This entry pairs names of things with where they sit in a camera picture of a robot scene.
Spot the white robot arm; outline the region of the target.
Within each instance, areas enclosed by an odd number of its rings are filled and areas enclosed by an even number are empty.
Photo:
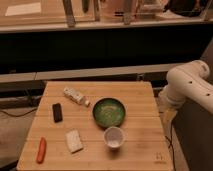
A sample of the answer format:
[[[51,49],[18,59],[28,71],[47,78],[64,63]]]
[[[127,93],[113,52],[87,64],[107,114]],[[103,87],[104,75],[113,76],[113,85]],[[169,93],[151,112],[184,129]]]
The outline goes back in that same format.
[[[213,85],[206,81],[209,75],[209,66],[202,60],[178,65],[167,72],[167,84],[159,93],[164,123],[176,116],[187,98],[213,114]]]

